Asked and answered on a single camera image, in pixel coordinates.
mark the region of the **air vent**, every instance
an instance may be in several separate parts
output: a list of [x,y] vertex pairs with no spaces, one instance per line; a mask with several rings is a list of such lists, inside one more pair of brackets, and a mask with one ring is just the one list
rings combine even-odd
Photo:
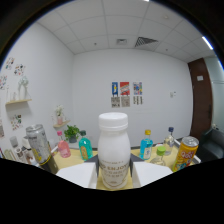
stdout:
[[160,42],[158,40],[139,37],[135,44],[135,48],[154,51],[159,46],[159,44]]
[[117,39],[117,44],[118,45],[125,45],[127,44],[127,39]]

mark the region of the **ceiling tile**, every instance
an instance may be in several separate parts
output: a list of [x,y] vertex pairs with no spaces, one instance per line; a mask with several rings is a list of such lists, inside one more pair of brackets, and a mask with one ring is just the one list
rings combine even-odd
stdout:
[[65,21],[56,12],[46,15],[38,22],[52,32],[66,25]]
[[175,30],[173,30],[163,41],[179,48],[182,48],[190,42],[186,37],[179,34]]
[[190,58],[187,58],[187,59],[185,59],[184,61],[185,62],[187,62],[187,63],[189,63],[189,62],[192,62],[192,61],[195,61],[196,59],[194,58],[194,57],[190,57]]
[[170,31],[171,29],[167,26],[145,19],[139,31],[139,36],[163,40]]
[[175,28],[177,24],[183,20],[183,18],[176,12],[161,4],[153,2],[149,3],[145,18],[169,26],[170,28]]
[[[110,48],[134,48],[138,37],[129,35],[109,35],[108,39]],[[117,39],[127,39],[127,44],[117,45]]]
[[148,2],[139,0],[103,0],[105,14],[107,16],[125,15],[143,17],[148,6]]
[[78,39],[106,35],[104,17],[81,20],[69,25]]
[[182,51],[182,50],[179,50],[179,51],[175,52],[175,53],[172,55],[172,57],[178,58],[178,59],[180,59],[180,60],[183,61],[183,60],[185,60],[185,59],[191,57],[191,55],[189,55],[188,53],[186,53],[186,52],[184,52],[184,51]]
[[68,24],[104,15],[101,0],[74,1],[73,4],[57,11]]
[[142,19],[131,16],[106,16],[108,34],[137,35]]
[[79,41],[74,41],[66,45],[74,54],[79,54],[85,52],[85,49],[80,44]]
[[201,50],[194,43],[189,43],[186,46],[182,47],[182,49],[190,55],[199,54],[201,52]]
[[80,42],[86,51],[102,50],[109,47],[107,36],[90,37],[82,39]]
[[63,28],[60,28],[59,30],[56,30],[54,34],[60,39],[64,44],[68,44],[70,42],[73,42],[77,40],[74,33],[71,31],[71,29],[68,26],[65,26]]
[[208,45],[205,43],[205,41],[202,38],[198,38],[197,40],[194,40],[193,43],[197,45],[202,51],[210,50]]
[[171,54],[173,54],[174,52],[176,52],[178,50],[179,50],[179,48],[177,48],[177,47],[175,47],[173,45],[170,45],[170,44],[162,42],[156,48],[155,52],[161,53],[161,54],[166,54],[166,55],[171,55]]
[[183,20],[175,28],[176,31],[187,37],[189,40],[193,41],[199,37],[202,37],[202,34],[186,20]]

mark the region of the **pink bottle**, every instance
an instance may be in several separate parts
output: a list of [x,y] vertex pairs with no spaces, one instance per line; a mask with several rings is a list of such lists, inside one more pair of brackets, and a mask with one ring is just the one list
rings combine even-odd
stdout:
[[61,157],[67,158],[71,155],[68,143],[62,139],[62,131],[57,131],[57,134],[59,136],[58,151],[60,152]]

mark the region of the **green plant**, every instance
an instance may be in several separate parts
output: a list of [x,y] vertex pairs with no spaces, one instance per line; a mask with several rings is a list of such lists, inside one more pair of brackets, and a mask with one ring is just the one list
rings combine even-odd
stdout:
[[74,126],[67,125],[67,127],[68,127],[68,129],[64,130],[66,141],[68,141],[73,136],[75,136],[75,138],[78,139],[78,137],[80,135],[79,128],[76,127],[76,125],[74,125]]

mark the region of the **blue bottle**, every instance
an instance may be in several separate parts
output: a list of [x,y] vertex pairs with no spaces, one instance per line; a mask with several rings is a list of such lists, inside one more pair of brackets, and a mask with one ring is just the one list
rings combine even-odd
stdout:
[[81,140],[79,141],[79,150],[81,153],[81,157],[84,161],[93,157],[93,151],[91,142],[88,138],[85,137],[86,131],[80,131],[80,135],[82,136]]
[[147,160],[151,157],[153,141],[150,139],[151,130],[145,130],[145,137],[141,141],[140,155],[141,159]]

